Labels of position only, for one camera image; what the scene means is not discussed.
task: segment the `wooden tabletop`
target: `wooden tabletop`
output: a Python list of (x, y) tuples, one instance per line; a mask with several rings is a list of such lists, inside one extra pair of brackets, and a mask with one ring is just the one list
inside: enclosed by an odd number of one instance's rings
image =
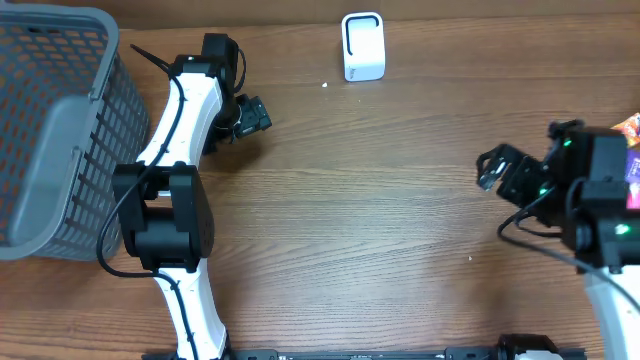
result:
[[(602, 359), (581, 277), (497, 240), (515, 208), (475, 185), (474, 163), (502, 142), (544, 155), (552, 119), (611, 126), (635, 113), (640, 16), (385, 30), (384, 78), (355, 84), (343, 79), (337, 24), (122, 32), (120, 54), (154, 122), (167, 78), (128, 45), (172, 61), (199, 53), (205, 32), (240, 44), (243, 91), (273, 120), (200, 168), (216, 224), (212, 287), (233, 346), (425, 350), (527, 332)], [(111, 264), (140, 268), (124, 251)], [(0, 264), (0, 274), (0, 357), (175, 349), (152, 280), (38, 258)]]

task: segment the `green led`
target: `green led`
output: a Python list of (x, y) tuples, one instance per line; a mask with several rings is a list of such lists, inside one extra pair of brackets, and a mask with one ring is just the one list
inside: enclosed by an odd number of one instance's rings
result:
[(615, 227), (616, 235), (624, 235), (631, 231), (631, 227), (627, 224), (618, 224)]

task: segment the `wall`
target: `wall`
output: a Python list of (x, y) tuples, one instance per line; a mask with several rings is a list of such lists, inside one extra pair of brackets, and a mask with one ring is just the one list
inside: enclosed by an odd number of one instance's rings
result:
[(385, 20), (640, 12), (638, 0), (20, 0), (99, 7), (121, 28), (337, 23), (354, 11)]

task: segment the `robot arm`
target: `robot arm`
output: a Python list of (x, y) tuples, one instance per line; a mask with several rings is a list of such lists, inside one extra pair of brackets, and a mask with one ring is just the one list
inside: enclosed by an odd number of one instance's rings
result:
[[(235, 97), (238, 52), (237, 44), (226, 35), (206, 34), (201, 55), (178, 55), (173, 64), (167, 64), (186, 99), (167, 151), (148, 170), (178, 113), (181, 99), (173, 81), (151, 142), (136, 164), (118, 165), (113, 175), (116, 201), (136, 185), (118, 209), (127, 252), (139, 257), (144, 269), (171, 278), (181, 294), (191, 334), (175, 289), (155, 277), (176, 329), (180, 359), (222, 359), (228, 354), (227, 331), (216, 312), (207, 272), (213, 215), (197, 168), (203, 154), (215, 151), (217, 141), (233, 141), (271, 126), (258, 97)], [(145, 170), (149, 175), (140, 181)], [(146, 201), (158, 196), (171, 197), (172, 207), (148, 207)]]
[(488, 191), (500, 179), (500, 197), (522, 209), (539, 203), (527, 215), (562, 229), (584, 274), (606, 358), (640, 359), (640, 213), (626, 208), (626, 140), (579, 120), (552, 124), (549, 137), (553, 145), (543, 161), (507, 144), (482, 154), (478, 185)]

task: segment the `plastic bin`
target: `plastic bin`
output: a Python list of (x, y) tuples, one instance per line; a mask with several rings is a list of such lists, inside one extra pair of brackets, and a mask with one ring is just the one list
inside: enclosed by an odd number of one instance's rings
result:
[(149, 128), (118, 38), (98, 9), (0, 2), (0, 260), (95, 259), (113, 169)]

